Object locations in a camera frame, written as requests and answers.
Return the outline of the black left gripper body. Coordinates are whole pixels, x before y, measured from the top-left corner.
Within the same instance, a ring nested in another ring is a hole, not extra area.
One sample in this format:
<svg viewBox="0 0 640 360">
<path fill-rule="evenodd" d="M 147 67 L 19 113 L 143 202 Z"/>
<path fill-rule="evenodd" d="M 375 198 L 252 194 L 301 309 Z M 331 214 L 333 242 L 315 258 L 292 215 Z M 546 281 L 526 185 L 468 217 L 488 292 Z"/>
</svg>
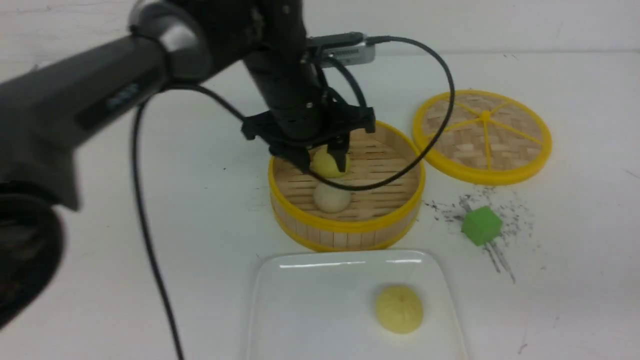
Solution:
<svg viewBox="0 0 640 360">
<path fill-rule="evenodd" d="M 374 133 L 375 112 L 366 105 L 351 105 L 333 88 L 320 101 L 290 109 L 270 109 L 246 117 L 241 132 L 272 148 L 315 148 L 346 137 L 356 130 Z"/>
</svg>

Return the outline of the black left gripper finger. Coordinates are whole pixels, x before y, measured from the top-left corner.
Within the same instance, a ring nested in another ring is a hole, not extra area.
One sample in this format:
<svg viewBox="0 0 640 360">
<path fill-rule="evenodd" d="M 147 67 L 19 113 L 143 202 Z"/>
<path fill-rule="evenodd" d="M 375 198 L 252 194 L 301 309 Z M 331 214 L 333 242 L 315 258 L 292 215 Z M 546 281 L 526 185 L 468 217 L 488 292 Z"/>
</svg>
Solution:
<svg viewBox="0 0 640 360">
<path fill-rule="evenodd" d="M 314 148 L 313 143 L 291 145 L 283 142 L 271 142 L 269 152 L 273 157 L 290 163 L 303 174 L 311 174 L 311 155 L 309 151 Z"/>
<path fill-rule="evenodd" d="M 346 173 L 349 167 L 350 134 L 343 133 L 327 142 L 327 153 L 333 158 L 337 170 Z"/>
</svg>

